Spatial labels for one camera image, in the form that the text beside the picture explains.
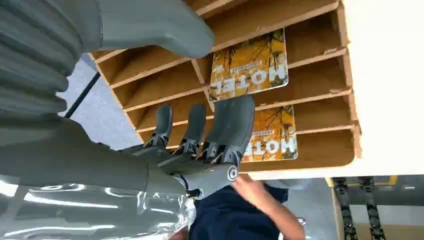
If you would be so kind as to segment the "person's hand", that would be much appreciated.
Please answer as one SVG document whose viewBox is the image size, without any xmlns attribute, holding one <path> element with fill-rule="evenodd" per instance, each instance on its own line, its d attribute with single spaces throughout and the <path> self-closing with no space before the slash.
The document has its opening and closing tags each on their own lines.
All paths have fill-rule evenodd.
<svg viewBox="0 0 424 240">
<path fill-rule="evenodd" d="M 255 207 L 260 207 L 266 194 L 264 185 L 253 180 L 248 174 L 240 174 L 232 183 L 232 188 L 246 201 Z"/>
</svg>

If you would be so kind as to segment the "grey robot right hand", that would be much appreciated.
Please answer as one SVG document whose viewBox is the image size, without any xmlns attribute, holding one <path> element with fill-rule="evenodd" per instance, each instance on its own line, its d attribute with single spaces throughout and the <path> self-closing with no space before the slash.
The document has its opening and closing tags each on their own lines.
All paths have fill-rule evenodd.
<svg viewBox="0 0 424 240">
<path fill-rule="evenodd" d="M 60 113 L 81 55 L 149 45 L 197 59 L 215 36 L 182 0 L 3 0 L 0 3 L 0 237 L 168 239 L 195 200 L 230 185 L 253 131 L 250 95 L 196 104 L 173 153 L 169 105 L 147 143 L 113 150 Z"/>
</svg>

